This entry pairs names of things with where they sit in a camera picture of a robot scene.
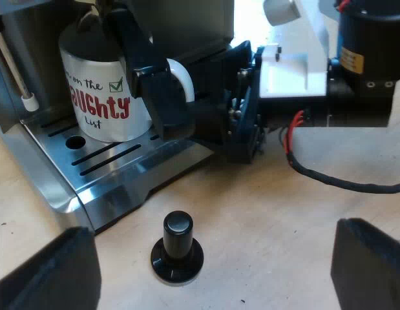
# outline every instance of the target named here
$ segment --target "silver machine body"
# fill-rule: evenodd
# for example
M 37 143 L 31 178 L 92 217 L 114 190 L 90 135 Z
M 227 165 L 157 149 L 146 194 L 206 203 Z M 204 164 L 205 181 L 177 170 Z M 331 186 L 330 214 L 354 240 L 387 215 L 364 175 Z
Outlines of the silver machine body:
M 227 48 L 234 0 L 122 1 L 166 57 L 189 64 Z M 62 228 L 100 232 L 139 207 L 155 188 L 208 158 L 189 140 L 162 141 L 150 129 L 124 143 L 80 131 L 58 49 L 62 30 L 78 16 L 71 1 L 0 0 L 2 32 L 39 109 L 28 112 L 0 51 L 0 136 Z M 86 144 L 69 149 L 66 140 Z

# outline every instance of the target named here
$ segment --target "black coffee tamper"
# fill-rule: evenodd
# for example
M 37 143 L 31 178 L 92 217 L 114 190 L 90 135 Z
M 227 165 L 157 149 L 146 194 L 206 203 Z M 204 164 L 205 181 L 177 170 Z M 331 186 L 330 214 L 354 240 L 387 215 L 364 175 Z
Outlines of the black coffee tamper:
M 184 211 L 169 213 L 163 221 L 163 238 L 151 252 L 155 273 L 164 281 L 182 284 L 201 270 L 204 254 L 193 238 L 193 219 Z

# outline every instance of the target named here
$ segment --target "robotic arm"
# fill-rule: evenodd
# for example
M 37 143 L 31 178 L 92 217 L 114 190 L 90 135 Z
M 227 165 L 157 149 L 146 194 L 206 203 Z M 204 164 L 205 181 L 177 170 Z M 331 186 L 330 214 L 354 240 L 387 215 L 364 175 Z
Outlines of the robotic arm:
M 164 56 L 142 34 L 132 13 L 110 0 L 92 3 L 123 51 L 123 67 L 134 97 L 142 97 L 161 138 L 189 138 L 227 157 L 249 163 L 264 141 L 264 127 L 287 127 L 284 148 L 299 173 L 361 192 L 393 193 L 381 187 L 331 178 L 302 167 L 293 155 L 293 128 L 385 127 L 400 80 L 400 0 L 338 0 L 338 57 L 328 57 L 328 33 L 315 0 L 266 0 L 268 21 L 284 27 L 280 42 L 252 54 L 248 41 L 187 67 L 196 99 L 178 96 Z M 305 46 L 293 36 L 305 35 Z

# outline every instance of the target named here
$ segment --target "stainless steel drip tray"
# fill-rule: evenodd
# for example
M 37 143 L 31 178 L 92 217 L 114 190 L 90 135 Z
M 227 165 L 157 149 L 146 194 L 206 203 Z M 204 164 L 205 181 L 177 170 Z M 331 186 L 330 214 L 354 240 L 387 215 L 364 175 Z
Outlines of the stainless steel drip tray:
M 54 115 L 24 126 L 72 187 L 95 230 L 137 208 L 149 191 L 212 154 L 192 141 L 164 142 L 153 129 L 131 141 L 104 143 L 84 134 L 74 115 Z

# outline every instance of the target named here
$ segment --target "green checkmark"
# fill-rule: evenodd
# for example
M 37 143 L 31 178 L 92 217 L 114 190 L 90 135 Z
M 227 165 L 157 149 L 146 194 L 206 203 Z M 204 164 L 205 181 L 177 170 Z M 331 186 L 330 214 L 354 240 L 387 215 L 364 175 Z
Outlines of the green checkmark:
M 118 82 L 110 82 L 109 92 L 122 92 L 123 91 L 122 79 L 123 77 L 121 77 L 121 79 Z

